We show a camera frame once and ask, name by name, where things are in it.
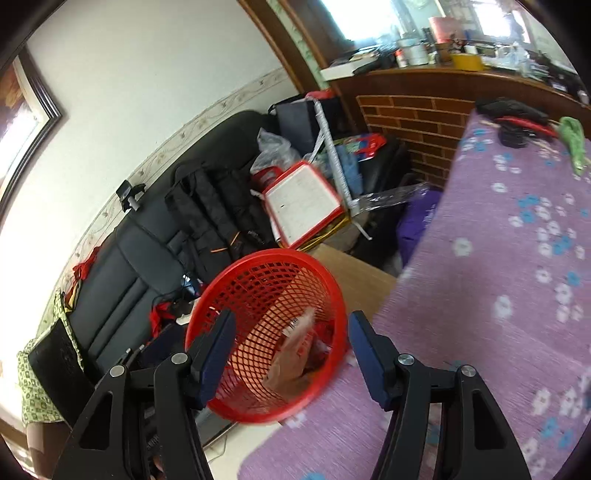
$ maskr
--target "sofa cushion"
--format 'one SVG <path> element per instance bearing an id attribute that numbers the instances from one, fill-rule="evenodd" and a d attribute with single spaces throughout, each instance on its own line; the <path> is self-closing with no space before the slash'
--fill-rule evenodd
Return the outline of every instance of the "sofa cushion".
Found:
<path id="1" fill-rule="evenodd" d="M 85 360 L 94 367 L 88 372 L 94 382 L 126 349 L 150 339 L 152 302 L 181 286 L 183 266 L 177 254 L 184 234 L 164 203 L 176 168 L 192 163 L 248 171 L 259 153 L 261 127 L 276 130 L 272 118 L 253 111 L 237 113 L 215 127 L 166 169 L 139 199 L 140 209 L 129 212 L 103 243 L 70 314 Z"/>

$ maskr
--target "blue gripper pad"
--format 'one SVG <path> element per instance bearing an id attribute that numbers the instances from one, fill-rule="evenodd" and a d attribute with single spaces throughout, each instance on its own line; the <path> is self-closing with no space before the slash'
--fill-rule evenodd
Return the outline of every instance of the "blue gripper pad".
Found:
<path id="1" fill-rule="evenodd" d="M 395 378 L 398 351 L 388 337 L 377 335 L 361 311 L 349 315 L 349 342 L 359 362 L 371 398 L 389 408 L 388 381 Z"/>
<path id="2" fill-rule="evenodd" d="M 236 317 L 230 310 L 222 310 L 211 331 L 196 339 L 189 350 L 193 357 L 191 372 L 200 383 L 198 400 L 203 407 L 216 394 L 223 370 L 236 338 Z"/>

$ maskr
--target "black bag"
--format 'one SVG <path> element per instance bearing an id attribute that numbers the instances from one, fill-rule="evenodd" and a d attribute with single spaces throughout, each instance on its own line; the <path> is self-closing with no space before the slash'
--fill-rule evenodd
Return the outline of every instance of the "black bag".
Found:
<path id="1" fill-rule="evenodd" d="M 166 206 L 187 235 L 184 256 L 203 282 L 245 255 L 276 246 L 267 214 L 241 172 L 184 165 L 175 180 Z"/>
<path id="2" fill-rule="evenodd" d="M 314 150 L 320 131 L 314 103 L 296 101 L 304 97 L 305 95 L 295 95 L 269 108 L 269 113 L 275 110 L 277 114 L 281 136 L 288 139 L 302 156 Z M 349 125 L 340 98 L 328 98 L 320 103 L 333 138 L 346 137 L 349 134 Z"/>

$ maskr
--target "framed painting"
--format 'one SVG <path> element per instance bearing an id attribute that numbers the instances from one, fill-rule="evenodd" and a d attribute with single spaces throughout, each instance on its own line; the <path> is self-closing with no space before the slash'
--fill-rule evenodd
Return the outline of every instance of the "framed painting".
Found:
<path id="1" fill-rule="evenodd" d="M 0 221 L 35 150 L 61 112 L 22 50 L 0 74 Z"/>

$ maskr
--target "black backpack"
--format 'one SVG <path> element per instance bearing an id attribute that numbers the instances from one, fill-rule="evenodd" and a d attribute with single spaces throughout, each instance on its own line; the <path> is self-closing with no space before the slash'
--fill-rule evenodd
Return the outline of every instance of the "black backpack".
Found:
<path id="1" fill-rule="evenodd" d="M 187 235 L 183 255 L 204 283 L 250 253 L 276 247 L 268 216 L 238 170 L 181 165 L 165 202 Z"/>

